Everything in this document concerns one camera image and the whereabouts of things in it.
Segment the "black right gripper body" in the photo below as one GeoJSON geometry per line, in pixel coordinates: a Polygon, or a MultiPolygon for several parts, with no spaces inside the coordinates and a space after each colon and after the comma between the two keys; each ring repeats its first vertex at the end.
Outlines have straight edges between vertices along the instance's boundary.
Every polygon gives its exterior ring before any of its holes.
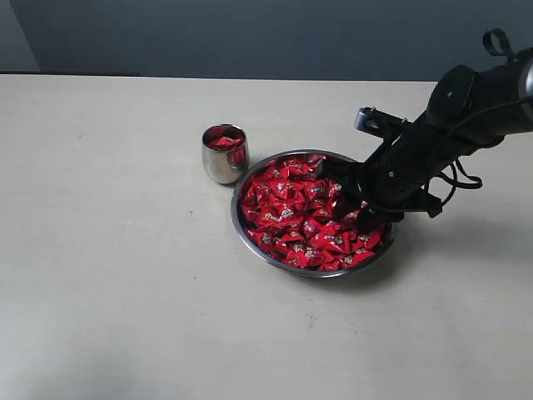
{"type": "Polygon", "coordinates": [[[447,136],[416,120],[366,160],[360,177],[366,200],[381,210],[424,211],[433,218],[442,212],[442,201],[421,187],[461,155],[461,131],[447,136]]]}

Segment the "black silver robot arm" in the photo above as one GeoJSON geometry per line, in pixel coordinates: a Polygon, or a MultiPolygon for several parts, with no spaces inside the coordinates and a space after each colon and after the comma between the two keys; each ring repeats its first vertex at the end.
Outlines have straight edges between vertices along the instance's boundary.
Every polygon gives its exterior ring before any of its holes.
{"type": "Polygon", "coordinates": [[[382,143],[364,162],[321,162],[320,177],[342,186],[332,216],[341,219],[366,204],[362,223],[398,222],[415,212],[433,218],[447,201],[430,194],[431,179],[440,178],[453,190],[481,188],[479,177],[458,180],[464,172],[459,159],[532,130],[532,51],[506,49],[502,56],[505,64],[484,72],[452,68],[413,122],[360,108],[356,129],[382,143]]]}

